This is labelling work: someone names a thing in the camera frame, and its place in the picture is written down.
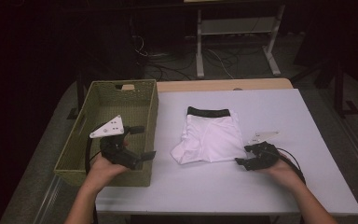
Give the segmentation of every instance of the woven basket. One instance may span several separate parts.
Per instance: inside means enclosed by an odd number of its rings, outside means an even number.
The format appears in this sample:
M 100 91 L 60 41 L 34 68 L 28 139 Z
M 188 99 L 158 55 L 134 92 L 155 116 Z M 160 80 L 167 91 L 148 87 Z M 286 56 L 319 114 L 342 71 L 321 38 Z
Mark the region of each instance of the woven basket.
M 156 80 L 94 81 L 75 125 L 57 161 L 54 173 L 66 183 L 80 186 L 86 178 L 85 150 L 92 130 L 117 115 L 125 126 L 145 126 L 144 133 L 128 134 L 127 148 L 138 155 L 154 150 L 158 113 Z M 100 139 L 92 142 L 91 153 L 100 150 Z M 118 175 L 109 186 L 147 187 L 152 175 L 152 161 L 145 161 L 139 170 Z

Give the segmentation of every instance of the black waistband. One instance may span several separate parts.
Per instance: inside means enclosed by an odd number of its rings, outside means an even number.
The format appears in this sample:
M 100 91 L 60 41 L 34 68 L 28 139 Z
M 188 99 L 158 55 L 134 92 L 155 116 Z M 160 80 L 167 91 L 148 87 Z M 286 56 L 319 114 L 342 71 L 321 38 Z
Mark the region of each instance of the black waistband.
M 203 117 L 203 118 L 222 118 L 222 117 L 229 117 L 229 110 L 228 109 L 222 109 L 222 110 L 200 110 L 196 109 L 192 106 L 189 106 L 187 109 L 188 115 L 194 115 L 197 117 Z

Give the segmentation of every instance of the white cloth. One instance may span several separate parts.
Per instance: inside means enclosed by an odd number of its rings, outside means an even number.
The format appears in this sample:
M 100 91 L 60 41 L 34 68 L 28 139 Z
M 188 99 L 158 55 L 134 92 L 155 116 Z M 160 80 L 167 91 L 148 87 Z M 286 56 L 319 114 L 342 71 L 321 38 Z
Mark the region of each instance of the white cloth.
M 226 111 L 229 111 L 227 116 L 218 118 L 201 117 L 202 113 L 197 116 L 187 113 L 182 141 L 171 151 L 173 158 L 179 164 L 246 158 L 238 115 L 232 110 Z

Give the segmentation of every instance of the white triangular tag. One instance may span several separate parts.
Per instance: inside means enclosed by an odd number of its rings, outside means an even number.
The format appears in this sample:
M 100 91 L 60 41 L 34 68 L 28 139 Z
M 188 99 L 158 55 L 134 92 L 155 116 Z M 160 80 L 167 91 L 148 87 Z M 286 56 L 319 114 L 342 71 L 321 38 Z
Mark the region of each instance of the white triangular tag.
M 267 141 L 268 139 L 274 137 L 279 134 L 279 132 L 263 132 L 263 133 L 255 133 L 255 136 L 248 143 L 249 145 L 254 145 L 258 143 L 262 143 Z
M 105 137 L 111 135 L 118 135 L 124 133 L 123 121 L 121 116 L 118 115 L 114 119 L 105 123 L 101 128 L 95 130 L 89 135 L 90 138 Z

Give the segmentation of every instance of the tabletop surface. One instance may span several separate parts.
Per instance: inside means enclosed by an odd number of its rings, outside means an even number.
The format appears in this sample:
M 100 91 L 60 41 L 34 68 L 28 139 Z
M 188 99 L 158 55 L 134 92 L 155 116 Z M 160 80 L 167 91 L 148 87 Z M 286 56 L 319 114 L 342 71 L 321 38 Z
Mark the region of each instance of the tabletop surface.
M 244 145 L 256 132 L 280 134 L 268 142 L 290 151 L 307 185 L 333 215 L 358 215 L 358 203 L 338 170 L 304 101 L 295 89 L 247 91 L 178 91 L 158 94 L 151 186 L 105 188 L 99 211 L 131 214 L 292 214 L 294 198 L 269 176 L 249 172 L 235 161 L 179 165 L 171 156 L 186 109 L 232 109 L 240 117 Z
M 233 91 L 292 89 L 287 78 L 255 78 L 228 80 L 195 80 L 158 82 L 158 92 L 164 91 Z

